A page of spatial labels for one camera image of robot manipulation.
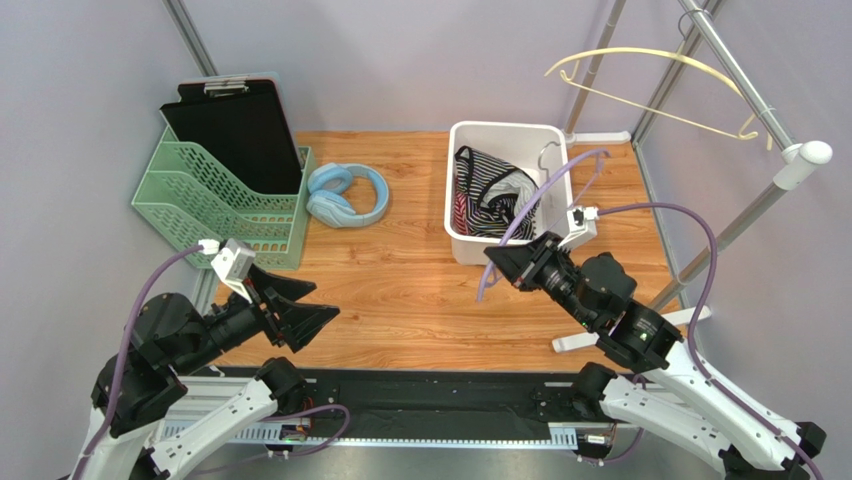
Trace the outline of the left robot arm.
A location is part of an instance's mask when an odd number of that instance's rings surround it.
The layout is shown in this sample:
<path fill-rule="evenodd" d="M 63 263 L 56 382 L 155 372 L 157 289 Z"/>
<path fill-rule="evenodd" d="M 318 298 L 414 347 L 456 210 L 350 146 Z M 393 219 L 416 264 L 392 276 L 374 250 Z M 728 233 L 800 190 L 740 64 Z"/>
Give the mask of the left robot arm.
<path fill-rule="evenodd" d="M 182 377 L 259 334 L 294 353 L 307 346 L 340 313 L 337 306 L 304 302 L 316 288 L 252 266 L 227 301 L 206 314 L 177 293 L 136 304 L 118 353 L 95 381 L 89 430 L 71 478 L 183 479 L 246 427 L 275 414 L 299 416 L 308 404 L 306 379 L 287 358 L 271 358 L 191 427 L 148 443 L 188 394 Z"/>

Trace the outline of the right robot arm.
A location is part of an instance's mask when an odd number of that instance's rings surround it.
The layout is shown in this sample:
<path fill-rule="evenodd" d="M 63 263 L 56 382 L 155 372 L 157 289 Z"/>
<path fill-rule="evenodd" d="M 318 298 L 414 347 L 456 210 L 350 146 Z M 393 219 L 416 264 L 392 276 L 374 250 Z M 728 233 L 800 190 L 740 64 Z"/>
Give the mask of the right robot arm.
<path fill-rule="evenodd" d="M 520 291 L 544 291 L 619 366 L 676 396 L 668 401 L 613 370 L 587 363 L 573 384 L 583 414 L 626 421 L 692 453 L 727 479 L 811 479 L 808 460 L 825 432 L 812 422 L 771 413 L 730 385 L 702 356 L 692 356 L 680 330 L 633 297 L 637 287 L 609 252 L 575 264 L 560 237 L 546 232 L 485 255 Z"/>

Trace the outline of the black white striped tank top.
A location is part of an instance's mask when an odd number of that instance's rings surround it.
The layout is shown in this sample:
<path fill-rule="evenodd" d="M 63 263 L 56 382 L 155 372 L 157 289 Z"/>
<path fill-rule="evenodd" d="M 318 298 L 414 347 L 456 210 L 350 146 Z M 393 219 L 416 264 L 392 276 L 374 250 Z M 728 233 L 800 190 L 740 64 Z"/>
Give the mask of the black white striped tank top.
<path fill-rule="evenodd" d="M 531 240 L 538 206 L 533 205 L 525 215 L 520 212 L 537 190 L 537 183 L 520 168 L 464 145 L 454 154 L 452 230 L 461 235 L 500 239 L 519 219 L 511 238 Z"/>

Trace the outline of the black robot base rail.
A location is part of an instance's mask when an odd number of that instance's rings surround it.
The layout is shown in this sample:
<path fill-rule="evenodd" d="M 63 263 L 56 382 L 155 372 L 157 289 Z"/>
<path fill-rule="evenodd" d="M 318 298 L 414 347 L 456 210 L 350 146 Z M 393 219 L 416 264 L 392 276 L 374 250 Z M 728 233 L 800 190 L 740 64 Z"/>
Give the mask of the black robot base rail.
<path fill-rule="evenodd" d="M 350 411 L 258 421 L 234 444 L 285 448 L 322 443 L 344 426 L 338 446 L 531 449 L 607 455 L 632 425 L 579 413 L 573 373 L 305 369 L 308 408 Z"/>

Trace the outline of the cream hanger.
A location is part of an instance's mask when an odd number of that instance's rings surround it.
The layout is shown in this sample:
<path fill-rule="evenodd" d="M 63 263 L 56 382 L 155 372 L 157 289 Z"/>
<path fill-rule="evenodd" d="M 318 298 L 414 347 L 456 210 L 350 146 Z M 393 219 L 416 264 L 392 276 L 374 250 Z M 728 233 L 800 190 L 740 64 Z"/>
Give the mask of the cream hanger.
<path fill-rule="evenodd" d="M 737 131 L 730 132 L 666 112 L 664 106 L 667 99 L 673 92 L 678 81 L 681 80 L 683 74 L 687 71 L 697 71 L 710 77 L 723 85 L 725 89 L 733 92 L 741 100 L 745 98 L 745 95 L 729 75 L 693 57 L 699 45 L 699 34 L 694 28 L 689 31 L 682 30 L 680 32 L 681 42 L 673 51 L 647 47 L 613 46 L 611 42 L 625 8 L 626 3 L 624 1 L 615 1 L 612 4 L 593 49 L 569 55 L 555 62 L 545 72 L 546 76 L 556 75 L 564 84 L 578 90 L 575 100 L 569 109 L 568 119 L 563 127 L 563 134 L 570 146 L 619 145 L 629 143 L 633 140 L 641 142 L 650 133 L 654 123 L 659 118 L 666 118 L 705 132 L 742 142 L 753 141 L 761 136 L 759 132 L 751 129 L 752 124 L 757 121 L 757 115 L 754 113 L 746 118 Z M 645 103 L 638 103 L 594 87 L 604 58 L 617 55 L 653 57 L 668 62 L 662 78 L 653 90 L 651 97 Z M 642 114 L 635 129 L 631 132 L 626 130 L 614 132 L 579 132 L 577 125 L 588 97 L 591 95 L 596 95 L 640 110 Z"/>

